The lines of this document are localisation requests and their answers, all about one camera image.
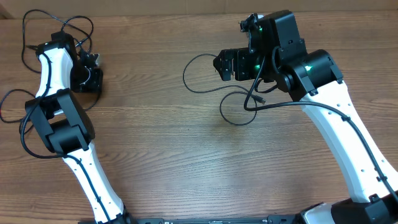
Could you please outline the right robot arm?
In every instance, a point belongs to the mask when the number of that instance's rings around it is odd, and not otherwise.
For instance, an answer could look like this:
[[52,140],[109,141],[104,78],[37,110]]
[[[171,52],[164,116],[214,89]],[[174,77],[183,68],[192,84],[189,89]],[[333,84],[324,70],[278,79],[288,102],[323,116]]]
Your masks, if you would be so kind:
[[343,74],[325,50],[308,52],[294,14],[251,14],[240,22],[248,46],[225,49],[213,61],[224,81],[275,82],[312,120],[335,157],[349,192],[319,203],[287,223],[395,223],[397,171],[378,149],[355,110]]

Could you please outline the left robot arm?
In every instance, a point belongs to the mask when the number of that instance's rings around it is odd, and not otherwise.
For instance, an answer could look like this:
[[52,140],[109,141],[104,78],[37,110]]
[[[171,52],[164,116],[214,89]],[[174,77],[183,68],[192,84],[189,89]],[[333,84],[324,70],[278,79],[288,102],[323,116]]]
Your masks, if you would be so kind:
[[64,31],[36,47],[41,63],[40,87],[33,100],[25,103],[31,122],[49,158],[61,158],[73,171],[94,213],[94,223],[136,223],[113,190],[95,149],[95,130],[75,93],[101,94],[103,71],[98,55],[78,50],[75,39]]

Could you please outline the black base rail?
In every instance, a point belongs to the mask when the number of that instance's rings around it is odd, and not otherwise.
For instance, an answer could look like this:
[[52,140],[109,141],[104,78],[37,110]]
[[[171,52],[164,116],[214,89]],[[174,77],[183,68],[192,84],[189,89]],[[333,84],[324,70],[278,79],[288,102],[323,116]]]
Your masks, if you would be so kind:
[[303,224],[305,223],[299,215],[269,215],[267,217],[252,218],[192,218],[174,219],[163,218],[132,218],[119,217],[106,224]]

